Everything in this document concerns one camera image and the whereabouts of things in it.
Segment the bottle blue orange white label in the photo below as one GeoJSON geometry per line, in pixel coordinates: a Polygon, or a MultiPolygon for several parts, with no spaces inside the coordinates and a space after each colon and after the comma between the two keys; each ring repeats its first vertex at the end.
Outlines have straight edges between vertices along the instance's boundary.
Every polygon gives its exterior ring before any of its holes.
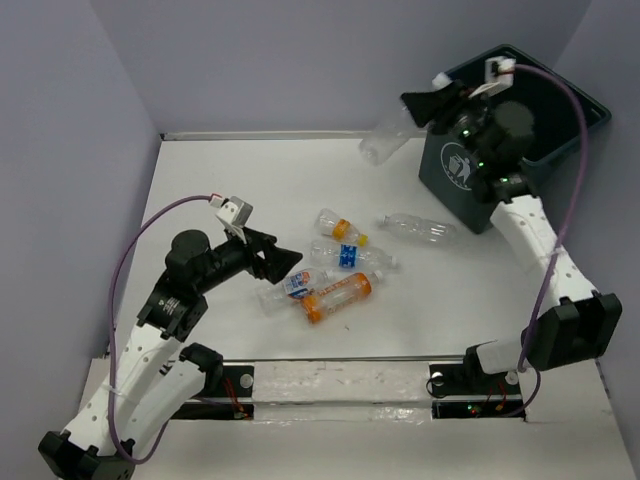
{"type": "Polygon", "coordinates": [[[275,314],[328,286],[334,278],[332,270],[306,268],[290,273],[275,285],[261,287],[256,295],[262,310],[268,315],[275,314]]]}

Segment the clear bottle white cap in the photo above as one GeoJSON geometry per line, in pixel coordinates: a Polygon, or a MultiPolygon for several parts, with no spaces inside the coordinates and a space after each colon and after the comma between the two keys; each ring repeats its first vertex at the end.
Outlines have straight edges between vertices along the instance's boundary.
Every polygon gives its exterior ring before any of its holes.
{"type": "Polygon", "coordinates": [[[361,157],[373,166],[386,162],[410,139],[421,135],[411,113],[404,105],[386,114],[359,144],[361,157]]]}

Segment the large orange label bottle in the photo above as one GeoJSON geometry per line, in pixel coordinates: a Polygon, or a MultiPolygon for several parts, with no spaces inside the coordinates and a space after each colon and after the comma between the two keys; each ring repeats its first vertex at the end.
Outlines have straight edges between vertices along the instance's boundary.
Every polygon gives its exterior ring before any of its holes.
{"type": "Polygon", "coordinates": [[[379,270],[353,273],[304,297],[300,306],[307,320],[311,324],[317,324],[344,308],[367,299],[383,281],[384,274],[379,270]]]}

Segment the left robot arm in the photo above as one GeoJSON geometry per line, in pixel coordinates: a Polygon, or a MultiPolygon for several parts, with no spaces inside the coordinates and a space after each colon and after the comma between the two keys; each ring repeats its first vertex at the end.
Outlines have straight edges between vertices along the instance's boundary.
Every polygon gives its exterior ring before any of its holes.
{"type": "Polygon", "coordinates": [[[165,271],[126,345],[114,353],[108,376],[78,415],[62,431],[47,432],[38,446],[56,477],[130,478],[182,404],[219,388],[222,356],[186,342],[208,309],[206,293],[241,272],[276,284],[303,258],[249,228],[226,237],[217,247],[199,230],[172,240],[165,271]]]}

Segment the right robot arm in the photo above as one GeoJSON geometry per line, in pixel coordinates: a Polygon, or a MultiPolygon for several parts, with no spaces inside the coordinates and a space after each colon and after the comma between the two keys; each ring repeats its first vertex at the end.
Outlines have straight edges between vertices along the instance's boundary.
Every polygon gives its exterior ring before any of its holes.
{"type": "Polygon", "coordinates": [[[493,205],[491,224],[539,290],[519,336],[467,350],[460,379],[473,392],[486,390],[497,374],[548,371],[602,356],[622,314],[619,298],[600,292],[572,260],[525,171],[533,114],[517,102],[491,106],[488,93],[486,86],[470,90],[455,81],[401,96],[417,127],[450,135],[475,156],[471,190],[480,202],[493,205]]]}

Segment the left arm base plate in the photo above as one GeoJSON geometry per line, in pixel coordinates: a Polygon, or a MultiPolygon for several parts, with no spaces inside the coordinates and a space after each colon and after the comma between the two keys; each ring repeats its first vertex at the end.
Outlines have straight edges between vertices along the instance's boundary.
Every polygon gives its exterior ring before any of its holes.
{"type": "Polygon", "coordinates": [[[186,401],[172,420],[242,421],[254,418],[254,367],[226,364],[221,379],[207,382],[203,391],[186,401]]]}

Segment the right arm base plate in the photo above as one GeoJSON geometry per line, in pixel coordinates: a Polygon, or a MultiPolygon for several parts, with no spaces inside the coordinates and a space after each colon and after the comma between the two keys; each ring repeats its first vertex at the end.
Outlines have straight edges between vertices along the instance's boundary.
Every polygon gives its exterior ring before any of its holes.
{"type": "Polygon", "coordinates": [[[432,399],[431,413],[435,420],[495,419],[521,411],[524,397],[516,374],[468,377],[461,363],[436,363],[430,366],[425,389],[432,399]]]}

